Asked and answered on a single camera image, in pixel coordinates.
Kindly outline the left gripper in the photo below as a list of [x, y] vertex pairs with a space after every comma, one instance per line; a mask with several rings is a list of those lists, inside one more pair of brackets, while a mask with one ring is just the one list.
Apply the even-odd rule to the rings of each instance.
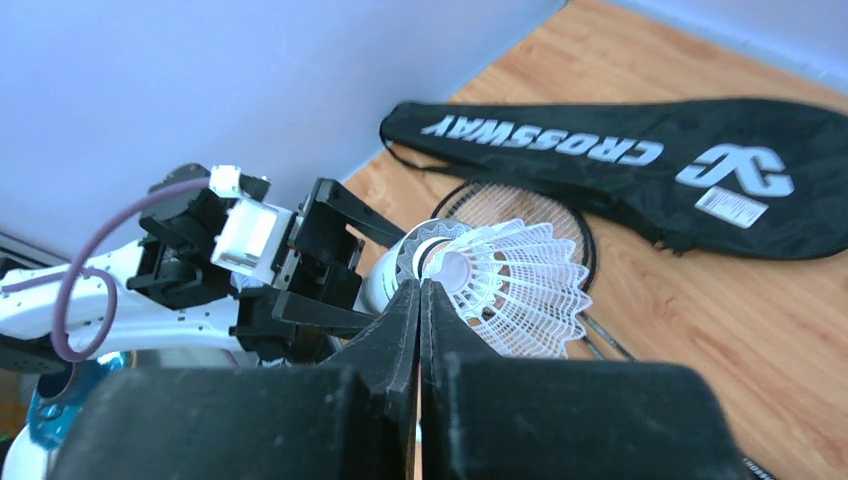
[[353, 310], [362, 242], [348, 226], [386, 248], [406, 234], [338, 181], [319, 178], [277, 252], [274, 283], [250, 280], [236, 295], [239, 347], [262, 363], [320, 363], [376, 320]]

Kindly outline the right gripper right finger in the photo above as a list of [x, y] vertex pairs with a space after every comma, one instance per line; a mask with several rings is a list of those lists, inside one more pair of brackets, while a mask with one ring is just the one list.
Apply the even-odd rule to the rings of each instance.
[[462, 321], [441, 283], [421, 288], [422, 454], [426, 479], [508, 479], [503, 362]]

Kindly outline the upper badminton racket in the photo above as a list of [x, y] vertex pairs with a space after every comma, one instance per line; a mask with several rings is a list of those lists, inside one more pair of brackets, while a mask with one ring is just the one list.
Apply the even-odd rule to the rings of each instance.
[[[578, 210], [516, 187], [467, 181], [443, 198], [435, 207], [433, 215], [435, 218], [460, 221], [472, 228], [512, 219], [521, 219], [528, 225], [551, 223], [557, 237], [576, 242], [574, 260], [589, 270], [582, 284], [583, 290], [589, 295], [599, 264], [598, 249], [586, 219]], [[578, 316], [587, 335], [574, 342], [584, 344], [591, 355], [603, 359], [604, 354], [592, 341], [594, 336], [598, 336], [618, 355], [626, 360], [631, 359], [631, 354], [589, 314], [588, 309]], [[567, 347], [568, 353], [572, 343]]]

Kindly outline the black racket bag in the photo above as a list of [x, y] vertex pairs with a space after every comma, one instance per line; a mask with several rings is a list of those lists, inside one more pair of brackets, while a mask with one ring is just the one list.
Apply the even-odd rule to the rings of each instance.
[[431, 171], [533, 191], [675, 252], [847, 248], [847, 117], [794, 101], [398, 104], [381, 140]]

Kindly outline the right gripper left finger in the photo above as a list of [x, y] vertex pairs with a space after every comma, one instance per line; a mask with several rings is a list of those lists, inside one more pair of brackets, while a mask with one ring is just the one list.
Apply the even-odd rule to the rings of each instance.
[[345, 366], [341, 479], [412, 479], [421, 286], [400, 285], [383, 313], [328, 363]]

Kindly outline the shuttlecock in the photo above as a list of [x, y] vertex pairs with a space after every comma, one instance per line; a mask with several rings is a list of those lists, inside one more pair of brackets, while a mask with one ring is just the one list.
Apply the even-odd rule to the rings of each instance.
[[457, 316], [498, 354], [565, 358], [586, 337], [578, 316], [592, 304], [576, 249], [549, 222], [512, 219], [437, 247], [421, 276], [441, 284]]

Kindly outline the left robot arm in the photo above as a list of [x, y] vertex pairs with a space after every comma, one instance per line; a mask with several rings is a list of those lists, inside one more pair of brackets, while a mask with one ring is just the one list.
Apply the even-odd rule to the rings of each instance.
[[1, 278], [1, 365], [55, 373], [111, 352], [211, 348], [320, 362], [373, 321], [366, 241], [403, 231], [338, 181], [294, 210], [233, 165], [186, 164], [105, 222], [73, 259]]

